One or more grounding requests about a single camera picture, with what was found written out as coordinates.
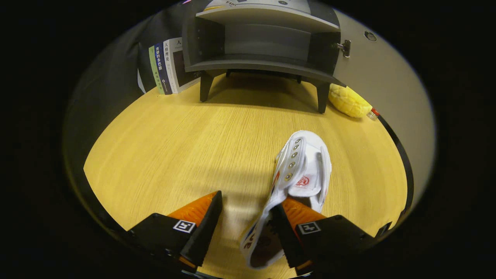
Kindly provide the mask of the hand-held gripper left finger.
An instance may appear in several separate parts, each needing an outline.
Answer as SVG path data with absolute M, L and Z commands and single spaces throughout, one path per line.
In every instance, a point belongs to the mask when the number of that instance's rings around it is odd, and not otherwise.
M 140 252 L 179 270 L 203 265 L 223 209 L 215 191 L 169 214 L 152 213 L 127 231 Z

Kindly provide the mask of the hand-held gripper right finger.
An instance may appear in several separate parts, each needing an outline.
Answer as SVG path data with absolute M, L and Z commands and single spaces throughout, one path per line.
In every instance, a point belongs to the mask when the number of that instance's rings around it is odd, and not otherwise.
M 379 240 L 340 214 L 326 217 L 294 198 L 270 213 L 289 268 L 298 277 L 330 271 Z

